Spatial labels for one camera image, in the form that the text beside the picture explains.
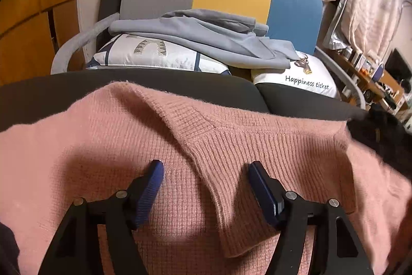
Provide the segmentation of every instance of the knit sweater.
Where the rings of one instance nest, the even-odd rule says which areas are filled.
[[[344,122],[113,83],[63,113],[0,134],[0,222],[14,232],[21,273],[37,274],[75,197],[107,198],[153,159],[164,163],[164,181],[148,222],[133,233],[149,274],[265,273],[279,233],[265,222],[247,180],[246,164],[255,160],[305,199],[338,199],[375,274],[407,251],[411,185],[351,140]],[[112,274],[104,227],[99,236]],[[308,230],[300,274],[308,271],[312,244]]]

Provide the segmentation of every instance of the desk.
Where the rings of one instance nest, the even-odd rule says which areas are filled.
[[[385,93],[375,84],[375,82],[373,82],[369,76],[366,76],[363,73],[357,71],[354,65],[343,58],[342,55],[333,53],[333,59],[344,71],[355,74],[359,78],[360,83],[358,84],[358,86],[362,92],[365,92],[369,89],[375,94],[376,97],[375,99],[373,99],[374,102],[378,102],[381,99],[385,98]]]
[[[381,103],[382,99],[385,97],[385,92],[380,89],[373,81],[372,79],[364,75],[363,73],[359,72],[358,70],[355,69],[354,65],[351,64],[350,61],[346,60],[343,58],[342,55],[338,53],[333,53],[333,59],[335,62],[346,72],[349,73],[351,76],[352,74],[356,75],[359,78],[359,83],[358,86],[361,89],[362,92],[365,92],[366,90],[370,90],[374,93],[374,97],[372,99],[373,102],[375,103]],[[388,86],[390,86],[393,90],[393,100],[395,101],[396,105],[402,105],[404,98],[403,94],[405,91],[403,88],[399,85],[398,82],[395,81],[395,79],[386,71],[384,70],[382,77],[380,78],[379,82],[384,83]]]

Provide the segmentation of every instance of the printed pillow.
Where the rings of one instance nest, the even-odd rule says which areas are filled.
[[[106,66],[169,68],[228,74],[227,66],[192,49],[159,39],[120,34],[87,63],[87,69]]]
[[[291,61],[290,69],[252,70],[253,84],[284,84],[335,98],[338,92],[336,84],[322,61],[302,52],[297,52],[297,54],[300,60]]]

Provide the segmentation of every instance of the light gray clothing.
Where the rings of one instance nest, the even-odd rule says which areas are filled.
[[[257,36],[255,31],[261,35],[267,26],[254,18],[202,9],[165,16],[116,20],[109,31],[170,41],[237,68],[289,69],[290,60],[299,59],[290,41]]]
[[[165,13],[163,18],[191,17],[208,23],[230,29],[238,33],[256,33],[257,37],[264,37],[269,31],[269,26],[256,22],[255,18],[243,15],[223,13],[205,9],[177,10]]]

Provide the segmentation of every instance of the blue fabric stripe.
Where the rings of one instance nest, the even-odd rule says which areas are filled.
[[[86,64],[86,68],[90,68],[92,66],[99,66],[101,65],[99,62],[96,61],[94,56],[91,58],[91,60]]]
[[[119,34],[116,39],[114,39],[111,43],[108,43],[106,46],[103,46],[102,48],[100,48],[100,50],[98,51],[98,53],[101,52],[106,52],[106,56],[104,58],[104,63],[105,65],[109,65],[109,53],[110,50],[112,49],[113,45],[115,44],[115,42],[117,41],[117,39],[119,39],[122,35]]]
[[[322,0],[271,0],[266,24],[271,39],[289,40],[313,55],[322,21]]]
[[[194,71],[199,71],[200,53],[196,52],[196,61],[194,62]]]

